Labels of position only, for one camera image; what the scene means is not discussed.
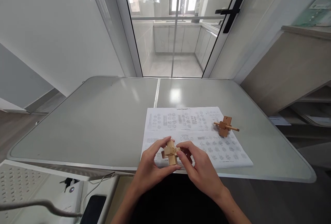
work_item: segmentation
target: paper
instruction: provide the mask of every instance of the paper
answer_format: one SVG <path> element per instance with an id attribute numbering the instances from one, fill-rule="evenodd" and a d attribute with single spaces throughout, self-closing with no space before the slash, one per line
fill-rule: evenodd
<path id="1" fill-rule="evenodd" d="M 148 108 L 141 154 L 155 141 L 171 135 L 175 144 L 192 141 L 208 154 L 215 168 L 252 166 L 232 130 L 227 138 L 219 136 L 218 127 L 213 123 L 222 120 L 218 107 Z M 168 159 L 162 158 L 161 151 L 162 148 L 154 161 L 158 167 L 168 166 Z"/>
<path id="2" fill-rule="evenodd" d="M 285 120 L 284 117 L 282 117 L 281 115 L 270 116 L 269 119 L 276 126 L 291 126 L 291 124 L 287 120 Z"/>

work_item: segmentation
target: wooden stick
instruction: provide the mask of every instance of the wooden stick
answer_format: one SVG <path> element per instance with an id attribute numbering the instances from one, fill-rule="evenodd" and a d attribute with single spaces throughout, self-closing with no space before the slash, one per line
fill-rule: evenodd
<path id="1" fill-rule="evenodd" d="M 230 126 L 227 126 L 227 125 L 225 125 L 225 127 L 228 128 L 228 129 L 232 129 L 232 130 L 234 130 L 234 131 L 238 131 L 238 132 L 239 132 L 239 129 L 237 129 L 237 128 L 230 127 Z"/>
<path id="2" fill-rule="evenodd" d="M 225 127 L 228 128 L 228 129 L 232 129 L 232 130 L 234 130 L 234 131 L 238 131 L 238 132 L 239 132 L 239 129 L 238 129 L 238 128 L 230 127 L 230 126 L 228 126 L 228 125 L 226 125 Z"/>

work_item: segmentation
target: hand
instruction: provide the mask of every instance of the hand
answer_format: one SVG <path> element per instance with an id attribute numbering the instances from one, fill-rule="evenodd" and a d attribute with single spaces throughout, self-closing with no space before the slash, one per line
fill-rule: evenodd
<path id="1" fill-rule="evenodd" d="M 164 148 L 170 139 L 171 136 L 157 140 L 142 153 L 137 172 L 131 183 L 139 196 L 153 188 L 166 176 L 181 168 L 179 165 L 170 165 L 160 169 L 154 162 L 155 155 L 160 147 Z"/>
<path id="2" fill-rule="evenodd" d="M 223 185 L 212 165 L 207 153 L 196 147 L 191 141 L 181 142 L 177 147 L 182 148 L 177 155 L 183 163 L 190 180 L 194 185 L 209 196 L 213 201 L 219 201 L 228 189 Z M 195 160 L 192 166 L 191 154 Z"/>

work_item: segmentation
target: cable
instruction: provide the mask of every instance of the cable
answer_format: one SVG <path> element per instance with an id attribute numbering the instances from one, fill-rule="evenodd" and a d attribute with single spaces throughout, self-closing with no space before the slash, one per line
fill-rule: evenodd
<path id="1" fill-rule="evenodd" d="M 0 211 L 12 210 L 12 209 L 30 207 L 30 206 L 36 206 L 36 205 L 46 207 L 49 212 L 51 212 L 52 214 L 57 215 L 57 216 L 81 217 L 83 215 L 82 213 L 70 213 L 70 212 L 62 211 L 62 210 L 56 208 L 51 201 L 45 200 L 45 199 L 31 200 L 29 202 L 19 202 L 19 203 L 3 203 L 3 204 L 0 204 Z"/>
<path id="2" fill-rule="evenodd" d="M 112 172 L 112 173 L 109 173 L 109 174 L 103 176 L 103 177 L 101 178 L 100 182 L 99 182 L 99 183 L 98 183 L 98 184 L 97 184 L 92 190 L 90 190 L 89 193 L 86 194 L 86 196 L 84 197 L 84 199 L 83 199 L 83 201 L 82 201 L 82 206 L 81 206 L 80 212 L 84 213 L 84 211 L 83 211 L 83 208 L 84 208 L 84 202 L 85 202 L 85 199 L 87 198 L 87 196 L 88 196 L 89 194 L 91 194 L 91 192 L 94 191 L 94 190 L 95 190 L 95 189 L 101 184 L 101 182 L 104 180 L 105 177 L 110 176 L 110 175 L 111 175 L 111 177 L 110 177 L 110 179 L 111 179 L 111 178 L 115 175 L 115 172 Z"/>

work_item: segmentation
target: right hand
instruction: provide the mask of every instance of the right hand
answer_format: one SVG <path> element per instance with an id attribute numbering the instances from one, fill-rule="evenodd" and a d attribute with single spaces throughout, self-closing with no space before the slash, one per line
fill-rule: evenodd
<path id="1" fill-rule="evenodd" d="M 177 147 L 182 148 L 182 151 L 178 151 L 177 155 L 194 185 L 213 201 L 221 200 L 222 196 L 229 190 L 218 177 L 208 154 L 196 147 L 192 141 L 181 142 Z M 191 154 L 195 160 L 194 167 L 192 166 Z"/>

